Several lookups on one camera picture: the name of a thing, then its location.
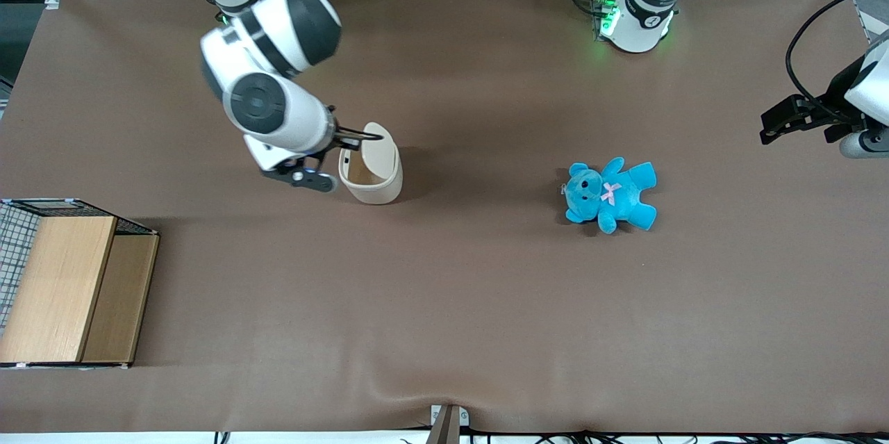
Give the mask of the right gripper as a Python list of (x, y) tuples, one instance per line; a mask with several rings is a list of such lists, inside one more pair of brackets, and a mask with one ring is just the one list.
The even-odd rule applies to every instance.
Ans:
[[(380, 134), (345, 126), (337, 126), (336, 135), (338, 147), (352, 151), (359, 151), (363, 141), (383, 140)], [(331, 133), (322, 133), (314, 143), (301, 146), (297, 151), (269, 145), (248, 134), (243, 138), (260, 173), (271, 180), (289, 185), (338, 184), (333, 175), (322, 171), (325, 156), (335, 147)]]

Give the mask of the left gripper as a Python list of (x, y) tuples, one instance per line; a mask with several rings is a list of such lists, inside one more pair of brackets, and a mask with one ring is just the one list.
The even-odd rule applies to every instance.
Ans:
[(795, 131), (826, 127), (824, 139), (831, 144), (848, 138), (853, 133), (866, 131), (870, 124), (869, 118), (864, 117), (863, 111), (845, 99), (845, 93), (853, 86), (862, 67), (863, 58), (858, 58), (832, 78), (826, 92), (817, 99), (826, 110), (816, 109), (812, 104), (808, 114), (807, 101), (800, 94), (792, 94), (769, 108), (761, 115), (760, 143), (766, 146)]

